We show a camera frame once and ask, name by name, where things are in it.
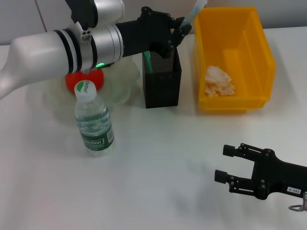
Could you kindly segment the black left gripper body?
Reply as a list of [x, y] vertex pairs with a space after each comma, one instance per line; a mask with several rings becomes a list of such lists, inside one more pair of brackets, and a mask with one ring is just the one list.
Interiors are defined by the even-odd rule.
[[171, 38], [175, 19], [168, 13], [144, 6], [137, 20], [117, 23], [116, 27], [123, 41], [123, 57], [153, 51], [167, 58], [175, 48]]

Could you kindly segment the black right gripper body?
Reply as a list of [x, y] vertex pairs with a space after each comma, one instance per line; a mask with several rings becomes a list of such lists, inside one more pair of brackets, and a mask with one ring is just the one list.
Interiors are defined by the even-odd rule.
[[254, 196], [265, 200], [272, 193], [302, 198], [307, 191], [307, 168], [278, 159], [271, 149], [264, 149], [254, 164]]

